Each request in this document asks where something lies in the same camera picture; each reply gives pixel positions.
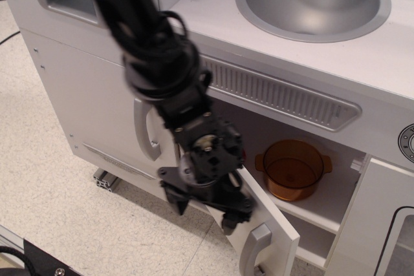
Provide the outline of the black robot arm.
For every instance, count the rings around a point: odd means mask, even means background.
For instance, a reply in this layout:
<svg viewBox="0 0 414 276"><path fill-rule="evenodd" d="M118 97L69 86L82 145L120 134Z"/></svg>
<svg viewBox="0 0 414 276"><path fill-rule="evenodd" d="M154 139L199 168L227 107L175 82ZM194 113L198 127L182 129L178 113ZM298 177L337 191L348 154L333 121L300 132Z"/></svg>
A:
<svg viewBox="0 0 414 276"><path fill-rule="evenodd" d="M168 202L183 214L196 200L223 213L226 235L250 220L252 201L242 191L241 134L212 110L207 95L212 75L201 67L187 32L176 33L152 0L95 0L123 52L125 79L152 105L184 154L178 167L158 170Z"/></svg>

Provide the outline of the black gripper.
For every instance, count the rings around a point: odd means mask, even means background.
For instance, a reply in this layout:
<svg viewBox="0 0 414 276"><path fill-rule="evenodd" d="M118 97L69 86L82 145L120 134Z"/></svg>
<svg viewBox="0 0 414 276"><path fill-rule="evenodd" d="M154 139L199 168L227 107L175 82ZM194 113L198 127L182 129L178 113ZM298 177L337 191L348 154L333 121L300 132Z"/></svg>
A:
<svg viewBox="0 0 414 276"><path fill-rule="evenodd" d="M242 192L243 181L238 171L213 178L196 177L199 170L189 156L183 156L178 167L161 167L160 185L171 208L183 215L189 202L195 200L224 213L223 233L230 236L239 223L248 222L254 203Z"/></svg>

